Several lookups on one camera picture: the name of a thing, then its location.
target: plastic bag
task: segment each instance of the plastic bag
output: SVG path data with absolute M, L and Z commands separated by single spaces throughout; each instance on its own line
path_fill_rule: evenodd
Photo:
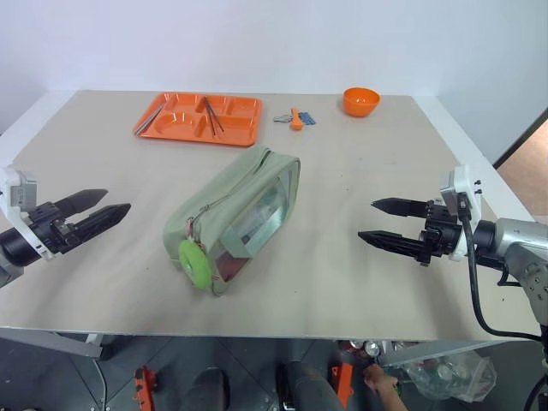
M 403 369 L 417 390 L 432 400 L 453 396 L 466 402 L 483 401 L 497 382 L 491 359 L 475 351 L 406 364 Z

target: white tabletop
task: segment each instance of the white tabletop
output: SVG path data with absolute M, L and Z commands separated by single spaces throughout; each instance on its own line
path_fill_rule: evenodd
M 287 224 L 228 293 L 214 297 L 194 289 L 170 264 L 162 228 L 242 148 L 133 137 L 131 128 L 154 95 L 78 92 L 16 158 L 17 169 L 38 177 L 39 203 L 84 188 L 107 188 L 98 207 L 130 202 L 132 209 L 114 229 L 51 262 L 30 265 L 0 289 L 0 326 L 169 335 L 494 338 L 474 318 L 465 261 L 432 258 L 430 267 L 421 267 L 357 236 L 358 230 L 384 229 L 416 238 L 424 221 L 392 217 L 370 203 L 438 197 L 440 176 L 458 164 L 444 143 L 447 136 L 440 138 L 412 98 L 384 97 L 377 110 L 360 119 L 339 110 L 339 96 L 258 95 L 264 103 L 258 142 L 301 158 L 297 203 Z M 294 132 L 272 122 L 291 106 L 308 111 L 318 123 Z M 485 167 L 481 173 L 499 184 Z M 494 219 L 484 208 L 484 218 Z M 8 228 L 3 219 L 0 228 Z M 487 322 L 538 332 L 525 294 L 497 287 L 498 278 L 496 271 L 479 269 Z

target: orange tray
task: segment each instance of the orange tray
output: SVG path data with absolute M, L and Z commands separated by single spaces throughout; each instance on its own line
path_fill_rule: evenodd
M 204 97 L 207 97 L 224 132 L 217 122 L 207 115 Z M 135 124 L 134 133 L 137 127 L 162 104 L 165 106 L 139 134 L 140 137 L 251 146 L 257 137 L 263 108 L 258 98 L 193 92 L 162 92 L 156 96 Z M 211 131 L 210 120 L 213 120 L 215 135 Z

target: orange handle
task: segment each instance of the orange handle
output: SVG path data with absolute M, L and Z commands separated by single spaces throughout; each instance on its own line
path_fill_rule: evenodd
M 293 116 L 293 120 L 291 120 L 291 128 L 293 130 L 302 130 L 304 125 L 299 118 L 299 111 L 295 107 L 291 109 L 291 116 Z

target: green pouch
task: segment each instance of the green pouch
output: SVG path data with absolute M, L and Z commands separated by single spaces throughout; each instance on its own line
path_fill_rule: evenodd
M 293 211 L 300 170 L 298 158 L 248 148 L 165 224 L 174 266 L 221 295 Z

